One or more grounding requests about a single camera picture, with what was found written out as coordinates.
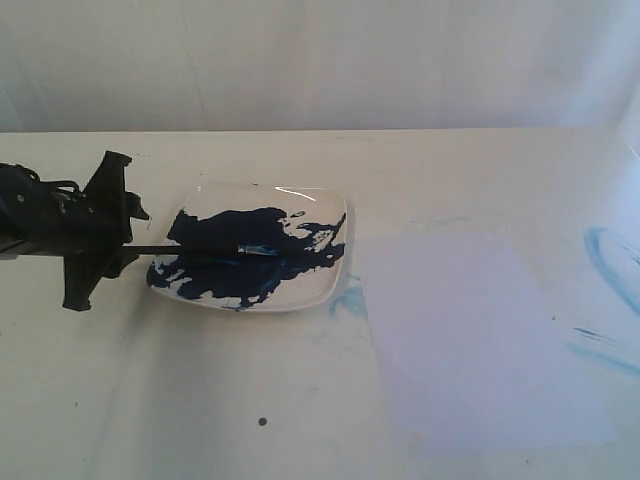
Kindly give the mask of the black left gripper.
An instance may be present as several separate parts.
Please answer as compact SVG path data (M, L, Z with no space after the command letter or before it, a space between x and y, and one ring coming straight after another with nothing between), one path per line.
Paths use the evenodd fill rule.
M140 196L126 190L125 168L131 162L131 157L107 150L85 187L73 180L43 181L19 164L1 165L1 254L65 255L65 309L90 310L90 296L100 280L118 278L138 259L122 247L93 251L91 230L94 207L115 222L121 235L132 235L131 219L150 219Z

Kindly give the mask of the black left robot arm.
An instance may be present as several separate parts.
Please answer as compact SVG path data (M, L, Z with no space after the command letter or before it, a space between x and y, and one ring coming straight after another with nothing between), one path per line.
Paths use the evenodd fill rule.
M103 278L115 279L137 253L131 221L148 220L141 198L126 190L132 159L107 151L85 187L73 180L45 181L22 165L1 165L1 258L53 256L63 259L62 306L91 308Z

